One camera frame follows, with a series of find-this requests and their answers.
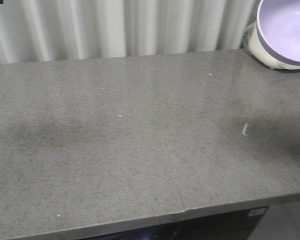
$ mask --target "bowl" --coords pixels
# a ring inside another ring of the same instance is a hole
[[[300,0],[261,0],[249,51],[271,68],[300,69]]]

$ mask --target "white corrugated metal panel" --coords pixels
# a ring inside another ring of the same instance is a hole
[[[0,63],[236,49],[260,0],[5,0]]]

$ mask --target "countertop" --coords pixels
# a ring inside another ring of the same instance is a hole
[[[300,70],[242,49],[0,64],[0,240],[300,200]]]

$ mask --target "black appliance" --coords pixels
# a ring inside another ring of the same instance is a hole
[[[247,240],[267,207],[205,216],[84,240]]]

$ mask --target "speckled stone surface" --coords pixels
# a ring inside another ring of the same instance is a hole
[[[243,50],[0,65],[0,240],[296,199],[300,71]]]

